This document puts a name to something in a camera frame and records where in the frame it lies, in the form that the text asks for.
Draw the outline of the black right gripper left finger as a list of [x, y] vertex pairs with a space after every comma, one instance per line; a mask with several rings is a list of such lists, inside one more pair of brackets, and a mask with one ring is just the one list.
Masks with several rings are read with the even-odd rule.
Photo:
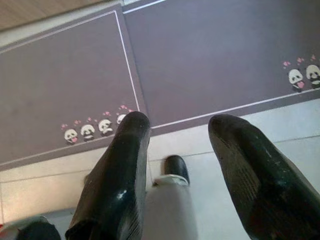
[[134, 111], [124, 117], [87, 177], [66, 239], [142, 238], [150, 135], [145, 114]]

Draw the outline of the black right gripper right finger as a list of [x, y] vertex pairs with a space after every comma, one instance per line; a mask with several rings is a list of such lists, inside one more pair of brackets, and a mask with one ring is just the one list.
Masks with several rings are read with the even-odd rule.
[[208, 123], [233, 205], [252, 240], [317, 240], [320, 195], [256, 126], [229, 114]]

